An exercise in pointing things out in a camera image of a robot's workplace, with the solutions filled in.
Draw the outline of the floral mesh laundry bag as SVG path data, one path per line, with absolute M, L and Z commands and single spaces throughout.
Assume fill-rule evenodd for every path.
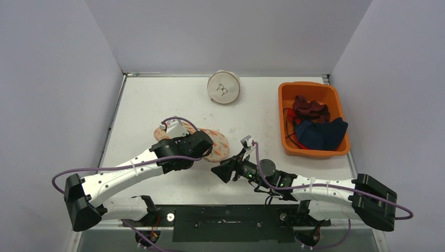
M 203 159 L 211 163 L 219 163 L 220 161 L 224 160 L 229 154 L 229 143 L 227 138 L 222 133 L 215 130 L 204 128 L 198 128 L 198 130 L 204 131 L 213 141 L 211 153 L 208 156 L 203 157 Z M 172 138 L 161 127 L 156 128 L 153 135 L 156 141 Z

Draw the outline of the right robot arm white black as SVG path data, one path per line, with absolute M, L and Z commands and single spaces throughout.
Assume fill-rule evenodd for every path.
M 224 183 L 244 177 L 256 183 L 255 192 L 298 202 L 296 217 L 303 225 L 315 220 L 355 219 L 386 232 L 395 227 L 397 194 L 367 174 L 351 180 L 321 180 L 279 171 L 268 159 L 254 164 L 236 156 L 221 161 L 211 172 Z

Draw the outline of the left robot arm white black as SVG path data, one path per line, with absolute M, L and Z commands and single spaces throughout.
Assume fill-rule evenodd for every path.
M 110 219 L 152 225 L 159 208 L 150 196 L 117 198 L 116 194 L 152 177 L 191 168 L 194 162 L 211 153 L 213 145 L 208 134 L 197 131 L 162 139 L 120 167 L 84 177 L 77 173 L 67 177 L 63 197 L 73 231 L 85 231 Z

